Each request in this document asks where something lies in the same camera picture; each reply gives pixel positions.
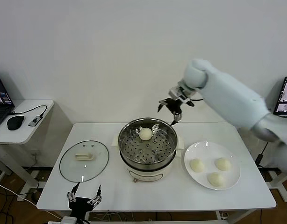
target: white plate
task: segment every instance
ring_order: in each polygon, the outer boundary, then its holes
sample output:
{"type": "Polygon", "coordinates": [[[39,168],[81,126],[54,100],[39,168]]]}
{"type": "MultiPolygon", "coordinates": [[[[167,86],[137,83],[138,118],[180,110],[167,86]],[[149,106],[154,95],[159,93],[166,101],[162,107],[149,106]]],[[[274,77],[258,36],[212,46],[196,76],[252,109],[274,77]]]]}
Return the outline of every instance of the white plate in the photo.
{"type": "Polygon", "coordinates": [[[226,190],[234,187],[240,179],[240,165],[235,155],[225,147],[210,141],[201,141],[192,144],[184,155],[184,163],[188,173],[199,184],[206,188],[214,190],[226,190]],[[215,160],[226,157],[232,163],[232,169],[229,171],[221,171],[215,165],[215,160]],[[190,161],[193,159],[201,159],[205,165],[203,172],[196,173],[190,167],[190,161]],[[217,172],[223,175],[225,185],[223,187],[214,187],[207,180],[207,175],[217,172]]]}

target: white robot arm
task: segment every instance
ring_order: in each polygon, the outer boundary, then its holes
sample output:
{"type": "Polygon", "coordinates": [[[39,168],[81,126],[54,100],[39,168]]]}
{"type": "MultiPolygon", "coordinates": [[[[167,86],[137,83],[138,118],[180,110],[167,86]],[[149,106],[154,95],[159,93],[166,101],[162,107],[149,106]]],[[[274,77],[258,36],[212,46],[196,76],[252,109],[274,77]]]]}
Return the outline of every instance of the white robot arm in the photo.
{"type": "Polygon", "coordinates": [[[207,60],[192,60],[184,78],[170,89],[169,95],[173,100],[187,103],[196,92],[232,125],[247,127],[265,141],[280,139],[284,144],[275,150],[273,163],[287,174],[287,118],[271,114],[260,95],[207,60]]]}

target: steamed bun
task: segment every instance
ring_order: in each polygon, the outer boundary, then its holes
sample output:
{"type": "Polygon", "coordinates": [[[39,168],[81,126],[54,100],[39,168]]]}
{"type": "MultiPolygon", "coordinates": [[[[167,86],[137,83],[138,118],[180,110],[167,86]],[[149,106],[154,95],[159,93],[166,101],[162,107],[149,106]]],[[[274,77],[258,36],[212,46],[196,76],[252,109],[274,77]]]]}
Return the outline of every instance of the steamed bun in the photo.
{"type": "Polygon", "coordinates": [[[228,171],[232,168],[232,163],[228,158],[220,158],[215,160],[215,165],[222,171],[228,171]]]}
{"type": "Polygon", "coordinates": [[[139,132],[140,139],[144,141],[150,140],[152,138],[152,135],[153,135],[153,132],[148,127],[143,128],[139,132]]]}
{"type": "Polygon", "coordinates": [[[207,176],[209,183],[211,183],[214,187],[222,187],[224,186],[224,178],[220,173],[214,172],[207,176]]]}
{"type": "Polygon", "coordinates": [[[202,172],[205,168],[204,163],[200,159],[194,159],[190,161],[190,167],[194,172],[202,172]]]}

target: glass lid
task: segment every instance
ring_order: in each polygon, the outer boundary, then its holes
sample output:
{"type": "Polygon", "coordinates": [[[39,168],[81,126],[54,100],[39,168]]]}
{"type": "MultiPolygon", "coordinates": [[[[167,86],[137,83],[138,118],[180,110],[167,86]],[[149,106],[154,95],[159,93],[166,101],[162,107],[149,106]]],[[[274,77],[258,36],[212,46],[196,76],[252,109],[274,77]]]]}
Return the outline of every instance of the glass lid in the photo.
{"type": "Polygon", "coordinates": [[[98,176],[106,167],[108,159],[105,145],[98,141],[82,141],[65,152],[59,170],[71,182],[85,182],[98,176]]]}

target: white cooker base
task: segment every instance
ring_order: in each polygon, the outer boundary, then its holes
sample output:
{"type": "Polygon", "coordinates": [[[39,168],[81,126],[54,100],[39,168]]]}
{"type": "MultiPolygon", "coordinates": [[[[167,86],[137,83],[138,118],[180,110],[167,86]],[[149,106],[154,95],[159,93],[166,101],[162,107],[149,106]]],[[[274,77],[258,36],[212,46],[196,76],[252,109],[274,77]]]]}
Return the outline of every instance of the white cooker base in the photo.
{"type": "Polygon", "coordinates": [[[152,182],[164,178],[171,170],[172,162],[164,167],[163,169],[153,171],[153,172],[144,172],[138,171],[126,165],[128,173],[133,177],[133,182],[143,181],[143,182],[152,182]]]}

